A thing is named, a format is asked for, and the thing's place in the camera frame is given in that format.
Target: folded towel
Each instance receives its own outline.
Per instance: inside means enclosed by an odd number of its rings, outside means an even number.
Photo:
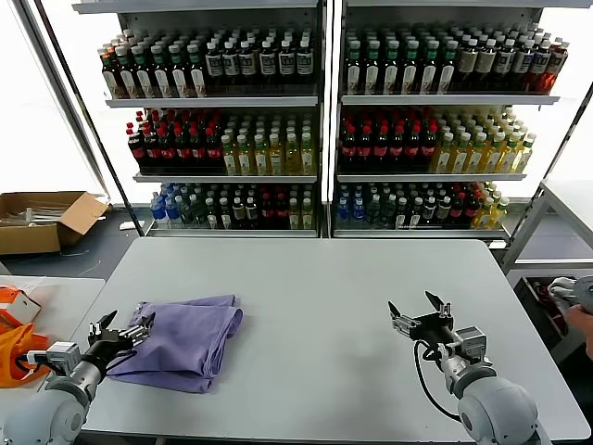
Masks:
[[[108,376],[152,387],[208,392],[221,370],[226,339],[243,319],[234,301],[234,295],[225,295],[171,304],[141,302],[130,325],[156,312],[151,335],[135,348],[135,356]]]

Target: black cable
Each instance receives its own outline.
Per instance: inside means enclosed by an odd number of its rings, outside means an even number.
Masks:
[[[424,354],[426,354],[426,352],[428,352],[430,350],[434,356],[435,350],[430,348],[429,345],[427,343],[424,343],[423,341],[417,341],[414,344],[414,362],[416,363],[416,373],[418,373],[418,379],[420,380],[420,385],[423,387],[424,394],[426,394],[426,397],[428,398],[428,400],[435,406],[435,408],[437,408],[438,411],[443,413],[449,419],[455,420],[456,422],[461,422],[461,419],[458,415],[450,413],[445,408],[443,408],[441,405],[439,405],[438,402],[435,400],[435,398],[428,391],[426,382],[424,382],[423,370],[420,367],[420,360],[418,358],[418,348],[420,347],[421,344],[426,347],[426,351],[424,352]]]

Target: cardboard box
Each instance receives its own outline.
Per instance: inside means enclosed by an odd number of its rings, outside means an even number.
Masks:
[[[86,192],[4,193],[0,195],[0,218],[40,203],[69,208],[57,223],[0,227],[0,255],[57,252],[73,246],[107,209],[107,204]]]

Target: gray table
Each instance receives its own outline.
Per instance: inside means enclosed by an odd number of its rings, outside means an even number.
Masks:
[[[0,275],[0,286],[7,285],[18,286],[42,305],[33,321],[35,333],[54,342],[70,339],[105,280]],[[36,392],[43,382],[41,378],[19,388],[0,389],[0,429],[15,404]]]
[[[429,289],[453,304],[458,328],[488,335],[500,375],[535,398],[551,439],[589,427],[486,246],[474,240],[192,239],[133,242],[87,322],[136,303],[235,293],[244,323],[210,394],[106,380],[85,429],[157,437],[272,441],[469,441],[426,399],[412,342],[396,334],[386,301],[432,310]],[[452,411],[432,365],[424,374]]]

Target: orange bag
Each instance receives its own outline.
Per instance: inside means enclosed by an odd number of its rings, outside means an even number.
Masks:
[[[27,375],[15,365],[15,359],[30,350],[46,350],[47,348],[49,348],[49,339],[34,334],[31,323],[10,330],[0,325],[0,388],[19,387],[46,375],[49,372],[47,366],[42,366],[36,373]],[[22,365],[34,369],[27,363],[22,363]]]

